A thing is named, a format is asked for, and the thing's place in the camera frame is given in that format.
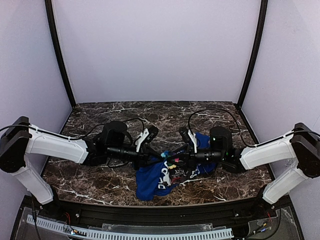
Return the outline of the rainbow flower plush brooch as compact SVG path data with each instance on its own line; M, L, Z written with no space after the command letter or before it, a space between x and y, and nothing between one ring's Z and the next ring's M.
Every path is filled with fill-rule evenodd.
M177 154L174 154L171 151L164 151L161 153L162 158L165 159L164 164L169 170L177 169L179 166L175 166L171 164L171 158L173 156L180 158Z

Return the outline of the blue printed t-shirt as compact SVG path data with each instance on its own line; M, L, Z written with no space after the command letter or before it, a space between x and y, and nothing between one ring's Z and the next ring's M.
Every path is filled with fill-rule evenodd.
M196 168L188 172L167 162L167 158L175 155L173 151L164 151L163 161L147 167L141 167L135 174L136 197L141 201L151 201L155 196L166 196L173 188L191 182L197 176L209 175L217 168L217 164L198 163Z

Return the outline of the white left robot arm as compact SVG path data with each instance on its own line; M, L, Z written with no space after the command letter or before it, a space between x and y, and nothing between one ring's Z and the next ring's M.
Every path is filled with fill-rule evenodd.
M43 155L96 167L116 159L124 166L132 163L135 170L160 163L163 158L149 143L159 130L143 127L133 138L125 121L113 120L101 124L101 131L71 137L47 131L19 117L12 125L1 128L0 169L14 176L41 205L56 201L53 188L46 183L28 159L29 154Z

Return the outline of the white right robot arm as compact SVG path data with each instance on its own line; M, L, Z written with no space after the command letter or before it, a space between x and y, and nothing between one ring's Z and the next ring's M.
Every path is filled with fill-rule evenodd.
M198 148L196 135L185 127L180 133L186 146L167 161L188 171L194 170L198 164L217 163L227 172L239 174L291 159L292 164L263 187L261 199L269 205L275 204L303 181L320 176L320 135L301 122L277 138L243 148L235 148L231 132L221 126L210 129L207 148Z

